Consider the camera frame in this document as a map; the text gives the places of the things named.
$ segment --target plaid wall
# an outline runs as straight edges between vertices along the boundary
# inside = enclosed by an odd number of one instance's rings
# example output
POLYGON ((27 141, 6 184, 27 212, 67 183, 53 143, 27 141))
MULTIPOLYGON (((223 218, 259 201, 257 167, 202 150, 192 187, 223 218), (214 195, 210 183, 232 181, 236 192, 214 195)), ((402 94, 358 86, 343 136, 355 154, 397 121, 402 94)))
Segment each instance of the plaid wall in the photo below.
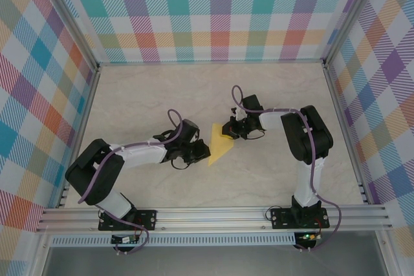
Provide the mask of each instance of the plaid wall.
POLYGON ((414 270, 414 0, 369 0, 331 65, 369 188, 414 270))
POLYGON ((340 17, 339 17, 338 21, 335 24, 335 28, 332 31, 331 36, 329 37, 328 44, 326 44, 326 47, 323 50, 322 58, 326 58, 329 50, 331 49, 332 43, 334 42, 334 40, 336 38, 336 35, 339 32, 339 29, 341 29, 341 27, 343 25, 343 22, 345 22, 345 20, 347 19, 349 10, 351 9, 354 2, 355 2, 355 0, 348 0, 346 5, 344 6, 340 17))
POLYGON ((92 70, 49 0, 0 0, 0 275, 21 275, 52 207, 92 70))
POLYGON ((343 11, 340 0, 67 3, 97 58, 112 63, 320 59, 343 11))

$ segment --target white marble surface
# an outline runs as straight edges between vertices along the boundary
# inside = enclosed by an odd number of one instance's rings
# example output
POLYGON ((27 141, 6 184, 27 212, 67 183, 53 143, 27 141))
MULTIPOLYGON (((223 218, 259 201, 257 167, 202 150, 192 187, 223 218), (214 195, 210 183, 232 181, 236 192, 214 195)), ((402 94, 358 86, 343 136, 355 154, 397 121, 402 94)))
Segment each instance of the white marble surface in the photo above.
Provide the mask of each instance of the white marble surface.
MULTIPOLYGON (((95 138, 131 143, 170 129, 169 108, 195 122, 209 143, 212 123, 227 122, 235 106, 230 94, 234 84, 245 96, 257 94, 265 108, 314 105, 334 139, 320 194, 339 204, 362 203, 318 63, 103 68, 82 150, 95 138)), ((282 129, 268 131, 260 140, 235 141, 209 167, 207 160, 184 171, 169 163, 150 164, 124 171, 115 184, 141 207, 290 205, 295 187, 296 160, 282 129)), ((66 207, 79 207, 78 199, 71 189, 66 207)))

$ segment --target yellow triangular object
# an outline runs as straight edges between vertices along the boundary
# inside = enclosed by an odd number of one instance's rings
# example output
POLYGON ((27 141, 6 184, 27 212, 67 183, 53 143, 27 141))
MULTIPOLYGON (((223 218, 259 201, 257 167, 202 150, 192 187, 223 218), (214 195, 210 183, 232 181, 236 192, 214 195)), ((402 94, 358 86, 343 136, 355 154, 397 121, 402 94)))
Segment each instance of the yellow triangular object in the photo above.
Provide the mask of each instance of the yellow triangular object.
POLYGON ((208 165, 212 165, 220 157, 225 155, 234 146, 234 140, 221 136, 223 125, 213 123, 212 138, 210 139, 210 157, 208 165))

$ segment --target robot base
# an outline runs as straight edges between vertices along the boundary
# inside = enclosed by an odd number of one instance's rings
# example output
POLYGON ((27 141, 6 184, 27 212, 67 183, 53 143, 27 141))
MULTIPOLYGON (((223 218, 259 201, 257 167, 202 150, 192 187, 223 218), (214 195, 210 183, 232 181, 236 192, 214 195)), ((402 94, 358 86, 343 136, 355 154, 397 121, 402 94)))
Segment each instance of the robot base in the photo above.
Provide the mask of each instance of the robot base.
POLYGON ((272 208, 270 210, 272 229, 327 229, 329 228, 328 214, 325 208, 319 208, 300 223, 295 219, 292 208, 272 208))
MULTIPOLYGON (((143 226, 148 231, 153 231, 155 229, 155 223, 157 221, 157 211, 156 210, 137 210, 134 207, 122 218, 122 220, 128 221, 130 223, 139 224, 143 226)), ((123 224, 112 219, 106 213, 101 213, 99 216, 99 231, 134 231, 133 226, 123 224)))

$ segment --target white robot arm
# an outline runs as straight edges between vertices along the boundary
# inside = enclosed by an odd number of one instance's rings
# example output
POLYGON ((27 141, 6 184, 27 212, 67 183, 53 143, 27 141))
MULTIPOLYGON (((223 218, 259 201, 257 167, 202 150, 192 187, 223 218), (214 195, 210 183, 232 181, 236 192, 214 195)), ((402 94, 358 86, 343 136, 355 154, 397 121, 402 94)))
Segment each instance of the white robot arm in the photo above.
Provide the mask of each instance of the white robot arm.
MULTIPOLYGON (((300 110, 307 120, 315 145, 316 161, 312 177, 311 142, 306 126, 297 113, 289 112, 289 109, 287 112, 264 110, 256 95, 242 98, 240 106, 232 109, 234 116, 223 126, 222 135, 231 139, 242 137, 248 140, 248 135, 254 130, 264 132, 270 129, 284 129, 290 151, 299 161, 296 171, 298 182, 292 196, 292 207, 289 211, 284 211, 284 215, 291 215, 299 227, 308 226, 315 218, 324 220, 324 209, 321 208, 321 202, 315 192, 319 190, 323 164, 329 149, 333 146, 333 140, 315 107, 306 106, 300 110)), ((283 225, 293 222, 292 219, 284 221, 283 225)))
MULTIPOLYGON (((152 138, 148 140, 148 142, 159 142, 159 140, 152 138)), ((115 150, 118 147, 120 147, 120 145, 110 146, 111 150, 115 150)), ((122 149, 115 154, 121 156, 124 160, 124 165, 120 171, 120 173, 122 173, 125 169, 132 167, 151 163, 161 163, 167 154, 167 149, 163 145, 139 145, 128 149, 122 149)), ((119 219, 129 213, 132 208, 131 203, 114 189, 112 189, 103 200, 97 203, 97 205, 119 219)))
POLYGON ((113 189, 118 175, 125 169, 151 163, 171 162, 175 167, 173 161, 178 157, 184 160, 187 167, 209 157, 210 150, 199 139, 199 132, 193 122, 183 120, 181 132, 177 127, 133 147, 123 148, 121 145, 109 145, 102 139, 94 140, 68 168, 65 178, 81 196, 85 196, 88 205, 97 205, 116 218, 124 218, 134 205, 113 189), (106 156, 109 158, 101 164, 106 156), (88 190, 100 165, 99 175, 88 190))

